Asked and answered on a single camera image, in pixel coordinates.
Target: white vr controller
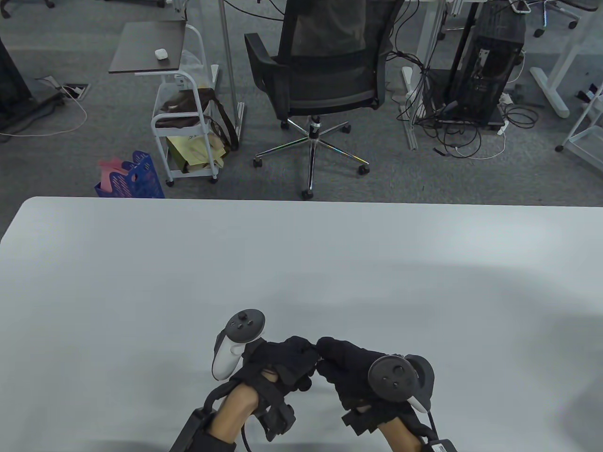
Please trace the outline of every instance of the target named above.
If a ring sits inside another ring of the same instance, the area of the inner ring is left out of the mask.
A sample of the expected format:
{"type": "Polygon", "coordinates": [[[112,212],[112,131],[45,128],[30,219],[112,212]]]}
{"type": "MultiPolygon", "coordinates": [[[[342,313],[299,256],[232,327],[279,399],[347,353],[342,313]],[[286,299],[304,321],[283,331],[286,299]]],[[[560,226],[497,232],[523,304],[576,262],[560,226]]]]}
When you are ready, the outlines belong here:
{"type": "Polygon", "coordinates": [[[216,380],[233,374],[247,344],[262,336],[265,323],[266,317],[257,309],[245,309],[230,318],[213,348],[212,375],[216,380]]]}
{"type": "MultiPolygon", "coordinates": [[[[220,381],[235,371],[248,344],[264,332],[266,317],[257,309],[245,309],[233,315],[220,331],[213,348],[212,375],[220,381]]],[[[434,370],[417,355],[386,355],[375,361],[368,371],[368,384],[379,397],[391,402],[407,401],[421,412],[431,410],[434,370]]]]}

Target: plastic bag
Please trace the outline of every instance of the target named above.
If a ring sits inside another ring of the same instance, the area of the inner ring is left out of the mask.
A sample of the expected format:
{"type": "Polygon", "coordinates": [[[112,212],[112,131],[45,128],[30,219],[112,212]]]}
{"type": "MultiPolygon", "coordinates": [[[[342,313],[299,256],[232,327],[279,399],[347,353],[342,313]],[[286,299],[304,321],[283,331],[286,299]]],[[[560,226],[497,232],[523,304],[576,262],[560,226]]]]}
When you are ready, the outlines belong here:
{"type": "Polygon", "coordinates": [[[201,61],[199,61],[199,58],[190,53],[188,50],[182,50],[182,56],[180,58],[180,70],[186,72],[195,80],[197,88],[210,87],[209,79],[207,77],[207,69],[203,67],[201,61]]]}

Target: computer tower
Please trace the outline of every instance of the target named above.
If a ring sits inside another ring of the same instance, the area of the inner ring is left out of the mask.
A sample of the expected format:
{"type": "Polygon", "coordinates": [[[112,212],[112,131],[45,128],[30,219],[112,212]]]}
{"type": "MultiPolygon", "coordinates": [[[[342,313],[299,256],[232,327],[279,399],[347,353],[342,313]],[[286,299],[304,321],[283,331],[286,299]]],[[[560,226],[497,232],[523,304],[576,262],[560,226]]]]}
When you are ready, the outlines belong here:
{"type": "Polygon", "coordinates": [[[449,96],[458,102],[456,118],[488,124],[519,61],[525,31],[525,15],[514,13],[507,0],[483,4],[449,96]]]}

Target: chair wheel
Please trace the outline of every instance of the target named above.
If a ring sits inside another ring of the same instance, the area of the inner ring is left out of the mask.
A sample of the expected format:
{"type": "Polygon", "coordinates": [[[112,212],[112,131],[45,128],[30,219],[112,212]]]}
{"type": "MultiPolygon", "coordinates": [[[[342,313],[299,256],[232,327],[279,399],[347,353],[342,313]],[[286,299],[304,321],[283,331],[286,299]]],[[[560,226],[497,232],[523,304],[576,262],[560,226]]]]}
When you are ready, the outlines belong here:
{"type": "Polygon", "coordinates": [[[312,193],[312,191],[311,191],[311,190],[304,190],[304,191],[302,191],[302,192],[301,192],[301,198],[302,198],[304,201],[307,201],[307,200],[309,200],[309,199],[312,199],[313,197],[314,197],[314,193],[312,193]]]}

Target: blue basket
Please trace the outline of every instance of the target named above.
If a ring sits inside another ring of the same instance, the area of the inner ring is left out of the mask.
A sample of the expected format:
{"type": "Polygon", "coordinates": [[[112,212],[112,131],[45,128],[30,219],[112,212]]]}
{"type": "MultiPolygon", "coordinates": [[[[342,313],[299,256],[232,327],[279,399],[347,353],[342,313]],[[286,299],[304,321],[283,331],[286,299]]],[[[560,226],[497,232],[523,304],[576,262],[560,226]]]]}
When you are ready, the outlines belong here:
{"type": "Polygon", "coordinates": [[[94,188],[100,198],[165,198],[151,156],[142,151],[134,151],[132,162],[123,162],[121,167],[127,175],[117,172],[109,174],[113,191],[101,190],[98,183],[94,188]]]}

